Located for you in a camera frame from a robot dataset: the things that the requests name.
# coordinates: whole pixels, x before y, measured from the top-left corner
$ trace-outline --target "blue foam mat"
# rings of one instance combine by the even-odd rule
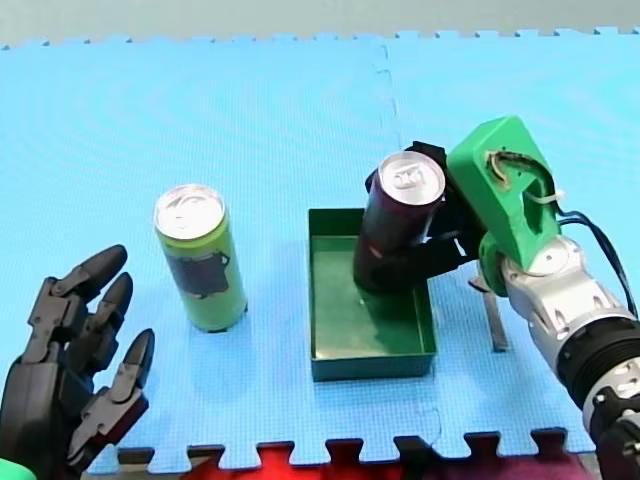
[[[432,375],[311,380],[306,211],[363,205],[367,173],[414,139],[451,148],[481,121],[520,114],[568,203],[610,233],[638,281],[626,219],[640,179],[630,62],[640,36],[438,37],[79,39],[0,52],[0,288],[11,299],[0,378],[28,337],[42,277],[120,242],[136,284],[121,344],[147,326],[157,335],[152,406],[120,447],[154,448],[153,473],[189,470],[187,447],[198,445],[223,445],[225,468],[256,466],[256,445],[280,441],[294,442],[295,464],[328,461],[324,443],[338,438],[362,439],[363,461],[392,460],[402,435],[463,457],[465,433],[497,431],[500,453],[534,453],[531,430],[553,427],[567,429],[570,451],[591,449],[580,413],[504,302],[512,350],[491,353],[481,299],[466,285],[472,267],[431,282]],[[229,203],[250,298],[247,318],[219,335],[189,325],[151,226],[156,197],[192,181]],[[594,242],[571,234],[619,294]],[[91,470],[117,469],[108,449]]]

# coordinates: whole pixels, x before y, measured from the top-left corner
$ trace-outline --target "robotic hand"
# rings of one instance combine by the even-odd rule
[[[640,323],[609,239],[584,214],[559,207],[550,170],[517,117],[480,125],[449,155],[420,142],[407,150],[442,168],[444,201],[426,242],[376,260],[373,284],[406,288],[478,260],[486,285],[527,321],[582,410],[604,480],[640,479]],[[573,223],[591,229],[626,305],[586,271],[584,251],[562,232]]]
[[[78,480],[102,449],[115,444],[146,411],[144,387],[154,334],[141,332],[110,388],[94,393],[93,376],[111,363],[133,292],[121,273],[90,314],[87,303],[124,266],[117,245],[46,278],[28,323],[31,337],[11,365],[0,410],[2,480]]]

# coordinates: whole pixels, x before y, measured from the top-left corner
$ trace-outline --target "green tray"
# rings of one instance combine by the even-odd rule
[[[311,367],[313,378],[414,377],[435,354],[424,287],[373,295],[353,280],[362,209],[309,210]]]

